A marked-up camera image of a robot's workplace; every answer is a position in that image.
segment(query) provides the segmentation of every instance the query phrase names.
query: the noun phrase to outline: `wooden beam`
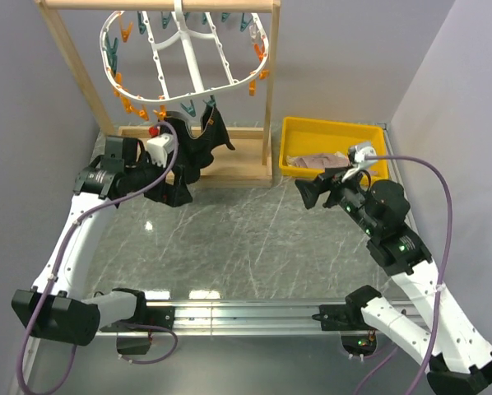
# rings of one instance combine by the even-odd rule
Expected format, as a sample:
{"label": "wooden beam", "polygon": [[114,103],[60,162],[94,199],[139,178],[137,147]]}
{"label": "wooden beam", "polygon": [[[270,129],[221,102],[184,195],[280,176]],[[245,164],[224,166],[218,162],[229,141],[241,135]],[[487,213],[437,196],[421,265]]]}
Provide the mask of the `wooden beam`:
{"label": "wooden beam", "polygon": [[267,92],[266,92],[266,109],[264,112],[264,139],[262,141],[262,164],[265,165],[268,160],[268,156],[271,154],[270,150],[270,122],[272,120],[272,101],[273,101],[273,87],[276,80],[276,56],[277,56],[277,41],[279,39],[279,15],[281,12],[280,0],[274,0],[272,11],[272,24],[270,26],[270,52],[268,54],[268,75]]}
{"label": "wooden beam", "polygon": [[[173,0],[45,0],[60,10],[173,11]],[[183,0],[184,12],[272,12],[279,0]]]}
{"label": "wooden beam", "polygon": [[87,103],[91,107],[92,113],[102,132],[104,134],[116,134],[113,123],[109,119],[104,104],[92,84],[89,73],[81,61],[80,55],[72,42],[71,36],[68,34],[67,27],[65,26],[62,17],[57,10],[48,9],[42,0],[35,0],[35,3],[39,8],[39,12],[41,12],[41,16],[45,20],[59,51],[65,59],[65,63],[68,65],[68,68],[70,68],[77,85],[80,87]]}

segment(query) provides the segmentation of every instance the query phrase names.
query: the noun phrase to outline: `wooden base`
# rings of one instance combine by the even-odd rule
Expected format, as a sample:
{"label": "wooden base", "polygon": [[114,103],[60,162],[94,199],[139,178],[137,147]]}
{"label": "wooden base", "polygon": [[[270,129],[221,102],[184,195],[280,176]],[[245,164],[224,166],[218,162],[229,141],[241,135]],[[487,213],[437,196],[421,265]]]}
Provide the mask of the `wooden base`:
{"label": "wooden base", "polygon": [[[122,126],[118,135],[137,137],[146,143],[147,126]],[[196,136],[200,128],[192,128]],[[272,154],[268,149],[267,163],[262,164],[262,128],[228,128],[235,151],[218,146],[212,152],[215,160],[202,169],[201,178],[194,185],[209,188],[269,188],[272,186]]]}

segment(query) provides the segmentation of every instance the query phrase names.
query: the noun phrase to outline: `wooden frame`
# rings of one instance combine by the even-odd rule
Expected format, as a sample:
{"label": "wooden frame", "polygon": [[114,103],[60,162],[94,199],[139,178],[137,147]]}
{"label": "wooden frame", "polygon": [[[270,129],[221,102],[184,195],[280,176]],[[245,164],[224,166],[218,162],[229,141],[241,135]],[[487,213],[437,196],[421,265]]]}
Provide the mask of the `wooden frame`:
{"label": "wooden frame", "polygon": [[[76,79],[96,122],[104,134],[119,134],[146,140],[147,127],[123,126],[116,131],[91,78],[80,59],[58,10],[147,10],[173,11],[173,0],[34,0]],[[270,12],[270,50],[268,54],[267,98],[262,128],[229,128],[236,151],[216,148],[215,161],[202,171],[197,184],[211,187],[270,187],[272,185],[272,154],[270,120],[275,81],[280,0],[183,0],[186,12]]]}

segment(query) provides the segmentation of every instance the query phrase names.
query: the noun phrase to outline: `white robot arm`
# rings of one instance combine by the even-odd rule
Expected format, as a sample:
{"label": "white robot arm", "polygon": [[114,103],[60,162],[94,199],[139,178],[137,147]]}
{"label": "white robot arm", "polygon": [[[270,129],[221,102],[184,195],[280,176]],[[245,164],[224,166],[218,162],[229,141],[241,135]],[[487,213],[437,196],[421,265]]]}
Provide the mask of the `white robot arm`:
{"label": "white robot arm", "polygon": [[[315,206],[318,196],[329,192],[323,206],[341,207],[369,236],[371,256],[406,293],[428,328],[433,327],[435,296],[440,292],[439,326],[425,373],[437,395],[477,394],[492,383],[492,345],[478,333],[445,284],[438,285],[436,263],[405,223],[411,206],[403,187],[391,180],[376,181],[368,190],[360,187],[366,169],[376,162],[367,156],[376,156],[369,143],[354,146],[349,150],[351,166],[326,169],[314,181],[296,180],[304,205]],[[422,365],[430,333],[395,310],[373,287],[363,286],[348,295],[344,310],[316,314],[313,319],[334,326],[339,323],[345,330],[375,328]]]}
{"label": "white robot arm", "polygon": [[[48,278],[53,277],[53,265],[63,239],[77,218],[158,179],[164,173],[172,150],[173,137],[166,133],[149,139],[146,149],[135,138],[106,138],[104,154],[94,159],[77,177],[67,222],[49,261],[30,290],[17,290],[14,294],[12,308],[25,326]],[[181,175],[175,177],[174,185],[164,181],[144,196],[172,207],[192,201]],[[32,336],[84,346],[92,341],[99,328],[119,320],[139,321],[142,318],[146,299],[138,290],[115,289],[107,295],[83,299],[92,258],[115,211],[116,206],[98,210],[72,234]]]}

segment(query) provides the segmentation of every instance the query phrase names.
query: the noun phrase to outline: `red cap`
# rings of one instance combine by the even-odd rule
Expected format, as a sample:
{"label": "red cap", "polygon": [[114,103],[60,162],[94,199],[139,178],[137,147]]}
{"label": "red cap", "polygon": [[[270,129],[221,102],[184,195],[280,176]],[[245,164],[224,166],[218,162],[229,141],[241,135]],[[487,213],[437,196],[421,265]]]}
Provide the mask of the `red cap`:
{"label": "red cap", "polygon": [[151,126],[149,128],[149,135],[151,136],[151,138],[156,137],[159,134],[160,134],[160,128],[157,128],[155,126]]}

